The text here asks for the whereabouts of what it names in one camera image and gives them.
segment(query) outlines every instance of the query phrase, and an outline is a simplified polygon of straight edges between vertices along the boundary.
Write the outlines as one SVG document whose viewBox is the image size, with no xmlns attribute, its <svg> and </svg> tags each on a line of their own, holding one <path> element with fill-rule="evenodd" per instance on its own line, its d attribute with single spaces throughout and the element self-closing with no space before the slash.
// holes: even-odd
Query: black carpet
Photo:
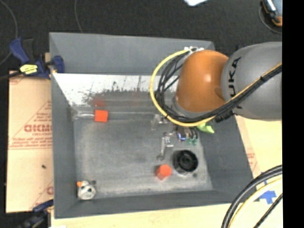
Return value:
<svg viewBox="0 0 304 228">
<path fill-rule="evenodd" d="M 48 51 L 50 31 L 79 32 L 74 0 L 2 0 L 18 23 L 18 35 L 34 39 L 34 54 Z M 217 51 L 230 56 L 236 46 L 282 41 L 282 35 L 260 21 L 261 0 L 209 0 L 196 7 L 183 0 L 78 0 L 77 12 L 85 33 L 194 38 L 213 41 Z M 14 20 L 0 3 L 0 62 L 15 38 Z M 10 56 L 0 65 L 0 76 L 19 61 Z M 30 214 L 4 214 L 5 160 L 8 127 L 8 86 L 0 82 L 0 228 L 15 227 Z"/>
</svg>

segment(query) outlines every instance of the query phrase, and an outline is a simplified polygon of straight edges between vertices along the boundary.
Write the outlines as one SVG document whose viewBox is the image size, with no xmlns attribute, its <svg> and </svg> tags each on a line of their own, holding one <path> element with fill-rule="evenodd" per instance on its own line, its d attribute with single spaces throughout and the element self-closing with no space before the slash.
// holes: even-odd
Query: yellow cable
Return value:
<svg viewBox="0 0 304 228">
<path fill-rule="evenodd" d="M 254 200 L 256 200 L 257 198 L 259 198 L 261 195 L 263 195 L 264 192 L 266 192 L 267 190 L 270 190 L 273 186 L 282 183 L 283 181 L 283 177 L 280 177 L 277 180 L 274 180 L 268 184 L 266 184 L 265 186 L 261 187 L 260 189 L 258 189 L 255 193 L 253 193 L 241 206 L 240 208 L 237 210 L 237 212 L 235 213 L 235 215 L 232 217 L 231 222 L 229 223 L 228 228 L 232 228 L 233 225 L 235 224 L 235 222 L 237 221 L 238 217 L 240 216 L 241 212 L 244 211 L 244 209 L 250 204 L 252 203 Z"/>
<path fill-rule="evenodd" d="M 198 122 L 194 122 L 194 123 L 183 123 L 183 122 L 180 122 L 180 121 L 177 121 L 175 119 L 173 119 L 171 116 L 169 116 L 161 107 L 160 105 L 157 103 L 157 100 L 155 99 L 155 96 L 154 96 L 154 90 L 153 90 L 153 83 L 154 83 L 154 79 L 156 77 L 156 74 L 158 73 L 158 71 L 160 70 L 160 68 L 166 63 L 168 62 L 169 60 L 171 60 L 172 58 L 174 57 L 177 57 L 183 53 L 186 53 L 188 50 L 182 50 L 182 51 L 178 51 L 176 53 L 173 53 L 171 54 L 170 56 L 166 57 L 163 61 L 161 61 L 159 63 L 159 65 L 155 68 L 155 70 L 153 71 L 153 74 L 151 76 L 151 80 L 150 80 L 150 87 L 149 87 L 149 90 L 150 90 L 150 96 L 151 96 L 151 99 L 154 103 L 154 105 L 156 106 L 157 110 L 162 114 L 164 115 L 169 121 L 173 122 L 174 124 L 176 125 L 179 125 L 179 126 L 184 126 L 184 127 L 196 127 L 196 126 L 199 126 L 201 124 L 204 124 L 206 122 L 209 122 L 210 120 L 212 120 L 214 117 L 216 116 L 212 116 L 212 117 L 209 117 L 207 119 L 204 119 L 204 120 L 200 120 Z M 267 73 L 269 73 L 270 71 L 276 69 L 277 67 L 281 66 L 282 63 L 279 63 L 277 64 L 276 66 L 274 66 L 272 69 L 268 70 L 266 73 L 264 73 L 262 75 L 262 77 L 264 77 Z M 258 80 L 260 79 L 260 77 L 258 79 L 256 79 L 253 83 L 251 83 L 250 85 L 248 85 L 246 88 L 244 88 L 242 91 L 240 91 L 238 94 L 236 94 L 234 97 L 232 97 L 230 100 L 228 100 L 226 102 L 229 103 L 230 101 L 232 101 L 234 98 L 236 98 L 237 96 L 239 96 L 241 93 L 243 93 L 245 90 L 247 90 L 250 86 L 252 86 L 255 82 L 257 82 Z"/>
</svg>

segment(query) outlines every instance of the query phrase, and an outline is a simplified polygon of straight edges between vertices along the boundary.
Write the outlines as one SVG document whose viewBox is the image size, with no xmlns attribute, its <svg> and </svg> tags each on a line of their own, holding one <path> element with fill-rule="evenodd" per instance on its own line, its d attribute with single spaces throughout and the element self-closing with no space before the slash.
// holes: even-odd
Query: green part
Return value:
<svg viewBox="0 0 304 228">
<path fill-rule="evenodd" d="M 201 125 L 198 125 L 197 128 L 203 133 L 214 133 L 213 128 L 210 125 L 207 125 L 207 123 L 202 123 Z"/>
<path fill-rule="evenodd" d="M 186 143 L 187 143 L 187 145 L 191 144 L 192 143 L 192 139 L 187 139 Z"/>
<path fill-rule="evenodd" d="M 193 144 L 194 146 L 196 146 L 197 143 L 198 143 L 198 140 L 197 140 L 197 139 L 195 139 L 195 140 L 192 141 L 192 144 Z"/>
</svg>

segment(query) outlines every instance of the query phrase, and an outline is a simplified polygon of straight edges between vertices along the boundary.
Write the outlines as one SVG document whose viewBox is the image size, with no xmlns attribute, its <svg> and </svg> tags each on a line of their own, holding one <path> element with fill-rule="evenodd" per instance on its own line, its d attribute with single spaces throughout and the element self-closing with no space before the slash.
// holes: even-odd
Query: black device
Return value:
<svg viewBox="0 0 304 228">
<path fill-rule="evenodd" d="M 276 26 L 283 25 L 283 0 L 262 0 L 262 6 Z"/>
</svg>

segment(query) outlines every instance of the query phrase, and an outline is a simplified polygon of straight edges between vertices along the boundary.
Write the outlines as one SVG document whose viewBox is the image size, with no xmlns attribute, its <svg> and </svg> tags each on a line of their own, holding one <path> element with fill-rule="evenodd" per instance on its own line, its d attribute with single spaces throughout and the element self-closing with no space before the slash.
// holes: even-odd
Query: blue clamp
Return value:
<svg viewBox="0 0 304 228">
<path fill-rule="evenodd" d="M 49 216 L 49 212 L 46 209 L 53 205 L 54 201 L 52 199 L 39 204 L 32 211 L 34 215 L 18 225 L 17 228 L 36 228 Z"/>
<path fill-rule="evenodd" d="M 55 56 L 50 62 L 45 62 L 42 57 L 35 62 L 30 62 L 28 55 L 22 47 L 21 38 L 13 40 L 9 45 L 12 54 L 21 61 L 20 71 L 25 76 L 37 76 L 50 79 L 49 65 L 55 65 L 58 73 L 64 73 L 65 65 L 61 56 Z"/>
</svg>

